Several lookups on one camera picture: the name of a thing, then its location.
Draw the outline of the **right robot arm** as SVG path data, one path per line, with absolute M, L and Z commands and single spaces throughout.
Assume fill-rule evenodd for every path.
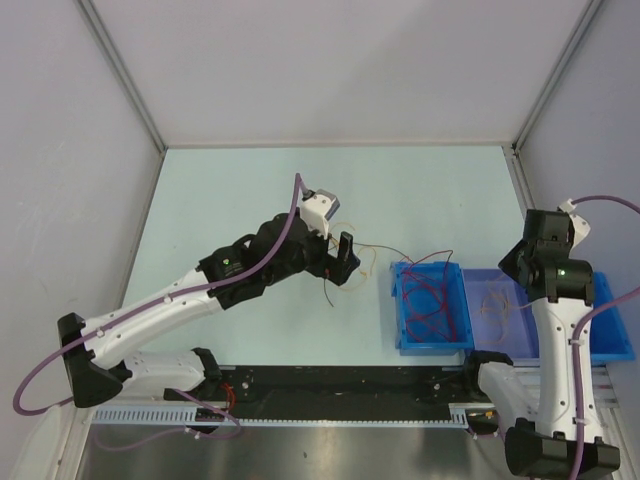
M 504 353 L 474 350 L 464 362 L 462 391 L 494 405 L 515 476 L 602 479 L 621 465 L 619 448 L 604 439 L 593 395 L 594 271 L 571 256 L 589 231 L 586 221 L 567 211 L 530 209 L 521 240 L 499 263 L 524 289 L 532 309 L 539 395 L 530 394 Z

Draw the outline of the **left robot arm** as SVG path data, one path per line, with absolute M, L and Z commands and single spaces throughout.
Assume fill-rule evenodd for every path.
M 122 393 L 168 401 L 215 399 L 223 375 L 210 350 L 158 354 L 144 353 L 141 346 L 191 320 L 258 298 L 302 272 L 343 285 L 360 260 L 350 233 L 341 234 L 336 253 L 331 240 L 299 216 L 279 214 L 200 260 L 154 300 L 88 320 L 65 315 L 57 326 L 73 404 L 94 407 Z

